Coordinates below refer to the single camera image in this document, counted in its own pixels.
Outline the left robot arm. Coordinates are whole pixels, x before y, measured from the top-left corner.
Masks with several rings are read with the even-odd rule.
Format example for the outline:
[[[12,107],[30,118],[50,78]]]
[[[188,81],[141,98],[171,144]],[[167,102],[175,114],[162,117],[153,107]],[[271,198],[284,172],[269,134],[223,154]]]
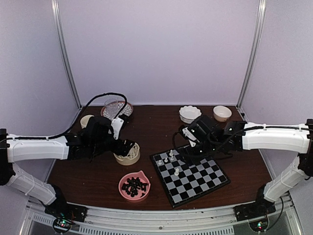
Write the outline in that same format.
[[[121,140],[124,119],[91,117],[78,133],[66,132],[52,137],[25,137],[0,131],[0,184],[11,186],[40,200],[59,216],[66,217],[70,206],[57,186],[44,183],[25,172],[15,163],[24,160],[92,159],[106,151],[128,156],[135,142]]]

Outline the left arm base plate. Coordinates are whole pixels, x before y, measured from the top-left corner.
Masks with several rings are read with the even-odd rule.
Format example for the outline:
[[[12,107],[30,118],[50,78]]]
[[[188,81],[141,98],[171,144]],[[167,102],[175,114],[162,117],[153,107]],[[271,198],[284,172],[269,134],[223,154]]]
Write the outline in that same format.
[[[69,222],[84,222],[88,208],[74,204],[65,203],[64,205],[45,205],[45,213],[50,214],[58,219],[64,219]]]

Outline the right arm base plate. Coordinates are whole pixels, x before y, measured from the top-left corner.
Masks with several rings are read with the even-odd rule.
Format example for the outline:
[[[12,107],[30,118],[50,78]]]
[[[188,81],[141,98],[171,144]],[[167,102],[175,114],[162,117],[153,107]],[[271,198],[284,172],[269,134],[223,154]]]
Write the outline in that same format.
[[[241,204],[234,207],[237,221],[250,220],[276,212],[274,202],[265,199],[256,200],[252,203]]]

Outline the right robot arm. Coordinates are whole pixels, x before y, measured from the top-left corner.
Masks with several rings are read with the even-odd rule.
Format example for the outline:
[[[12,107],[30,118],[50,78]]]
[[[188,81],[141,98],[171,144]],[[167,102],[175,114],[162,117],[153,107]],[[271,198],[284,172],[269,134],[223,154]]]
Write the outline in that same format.
[[[193,148],[189,159],[198,160],[222,152],[274,149],[296,152],[293,162],[278,177],[258,190],[251,212],[261,216],[285,192],[313,175],[313,121],[298,125],[268,125],[231,121],[220,128],[206,115],[201,115],[179,133]]]

